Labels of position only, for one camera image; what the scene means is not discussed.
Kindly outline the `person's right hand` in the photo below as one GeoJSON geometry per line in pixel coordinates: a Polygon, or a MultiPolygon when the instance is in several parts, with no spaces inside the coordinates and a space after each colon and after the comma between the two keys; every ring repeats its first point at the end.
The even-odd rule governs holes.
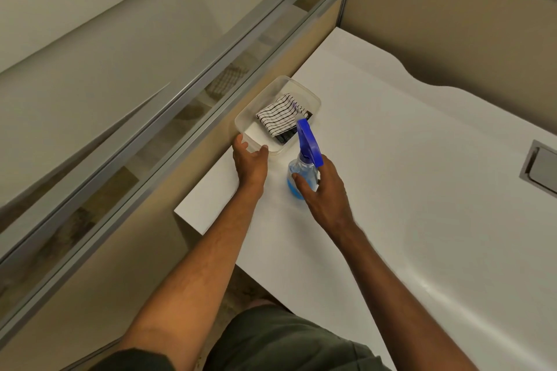
{"type": "Polygon", "coordinates": [[[335,165],[323,155],[324,165],[318,169],[320,181],[310,199],[304,199],[310,213],[330,237],[356,225],[344,182],[335,165]]]}

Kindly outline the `glass and aluminium desk partition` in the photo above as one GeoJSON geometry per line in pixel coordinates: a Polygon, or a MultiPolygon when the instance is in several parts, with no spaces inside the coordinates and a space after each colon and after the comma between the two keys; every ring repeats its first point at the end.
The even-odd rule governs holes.
{"type": "Polygon", "coordinates": [[[0,371],[80,366],[184,256],[173,210],[344,0],[125,0],[0,74],[0,371]]]}

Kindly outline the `black striped white cloth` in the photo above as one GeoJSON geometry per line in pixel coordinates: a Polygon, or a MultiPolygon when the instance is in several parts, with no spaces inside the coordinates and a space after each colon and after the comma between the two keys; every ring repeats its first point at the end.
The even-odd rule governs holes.
{"type": "Polygon", "coordinates": [[[307,111],[292,94],[286,93],[280,95],[273,103],[257,112],[255,117],[273,138],[272,133],[277,123],[291,115],[302,114],[307,111]]]}

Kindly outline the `blue spray bottle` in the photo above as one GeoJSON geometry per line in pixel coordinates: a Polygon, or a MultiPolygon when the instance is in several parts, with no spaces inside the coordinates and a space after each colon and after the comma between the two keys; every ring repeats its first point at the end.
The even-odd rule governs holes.
{"type": "Polygon", "coordinates": [[[296,119],[296,131],[299,138],[299,154],[289,163],[287,183],[293,196],[297,199],[303,199],[292,175],[294,173],[299,174],[310,186],[310,189],[315,192],[319,184],[318,169],[324,165],[324,161],[317,140],[306,118],[300,116],[296,119]]]}

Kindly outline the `black flat item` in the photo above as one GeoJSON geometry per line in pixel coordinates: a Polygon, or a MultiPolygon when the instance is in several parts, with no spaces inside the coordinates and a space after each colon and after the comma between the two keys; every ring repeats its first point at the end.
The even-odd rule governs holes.
{"type": "Polygon", "coordinates": [[[298,113],[281,120],[277,123],[273,130],[273,138],[280,144],[286,144],[297,133],[297,119],[305,118],[309,120],[312,113],[307,111],[305,113],[298,113]]]}

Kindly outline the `person's right forearm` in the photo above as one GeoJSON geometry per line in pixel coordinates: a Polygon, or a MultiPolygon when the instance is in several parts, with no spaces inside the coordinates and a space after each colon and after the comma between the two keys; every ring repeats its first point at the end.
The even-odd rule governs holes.
{"type": "Polygon", "coordinates": [[[397,371],[479,371],[350,215],[333,221],[313,216],[348,264],[397,371]]]}

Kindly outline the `dark green sleeve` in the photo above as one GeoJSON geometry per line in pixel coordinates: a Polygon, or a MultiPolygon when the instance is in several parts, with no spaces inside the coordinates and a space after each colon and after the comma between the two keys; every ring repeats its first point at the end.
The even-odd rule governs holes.
{"type": "Polygon", "coordinates": [[[110,354],[88,371],[196,371],[198,363],[188,369],[178,368],[164,354],[131,348],[110,354]]]}

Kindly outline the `dark green shorts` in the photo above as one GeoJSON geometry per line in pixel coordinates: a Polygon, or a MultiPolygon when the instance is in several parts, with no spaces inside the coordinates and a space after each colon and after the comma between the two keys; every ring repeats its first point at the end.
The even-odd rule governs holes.
{"type": "Polygon", "coordinates": [[[203,371],[391,370],[367,346],[269,304],[232,319],[203,371]]]}

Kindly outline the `person's left forearm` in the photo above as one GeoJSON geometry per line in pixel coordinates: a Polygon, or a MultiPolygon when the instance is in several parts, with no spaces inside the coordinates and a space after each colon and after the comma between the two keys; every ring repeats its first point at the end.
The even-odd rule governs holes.
{"type": "Polygon", "coordinates": [[[214,223],[140,309],[118,345],[165,355],[177,370],[194,368],[263,193],[242,182],[214,223]]]}

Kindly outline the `beige partition panel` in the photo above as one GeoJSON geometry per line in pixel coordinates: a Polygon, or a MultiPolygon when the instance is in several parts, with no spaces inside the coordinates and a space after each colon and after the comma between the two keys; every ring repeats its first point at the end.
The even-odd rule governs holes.
{"type": "Polygon", "coordinates": [[[557,134],[557,0],[347,0],[340,26],[420,81],[557,134]]]}

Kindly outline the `clear plastic container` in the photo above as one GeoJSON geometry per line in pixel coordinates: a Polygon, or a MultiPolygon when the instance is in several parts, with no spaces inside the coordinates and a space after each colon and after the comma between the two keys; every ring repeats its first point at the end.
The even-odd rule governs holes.
{"type": "Polygon", "coordinates": [[[297,142],[297,135],[294,135],[289,142],[278,142],[256,118],[256,114],[261,109],[268,107],[285,94],[291,94],[295,101],[299,101],[301,106],[313,116],[316,116],[321,109],[321,99],[316,94],[294,79],[284,75],[279,76],[269,83],[260,94],[256,95],[234,120],[237,131],[243,134],[244,141],[248,143],[251,151],[259,150],[262,145],[267,145],[270,155],[277,156],[297,142]]]}

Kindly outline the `person's left hand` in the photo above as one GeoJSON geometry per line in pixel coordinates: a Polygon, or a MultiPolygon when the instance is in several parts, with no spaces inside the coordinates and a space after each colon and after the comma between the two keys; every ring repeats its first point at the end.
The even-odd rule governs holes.
{"type": "Polygon", "coordinates": [[[243,140],[242,134],[235,137],[232,148],[240,187],[262,192],[268,173],[268,159],[258,159],[258,150],[248,151],[248,143],[243,140]]]}

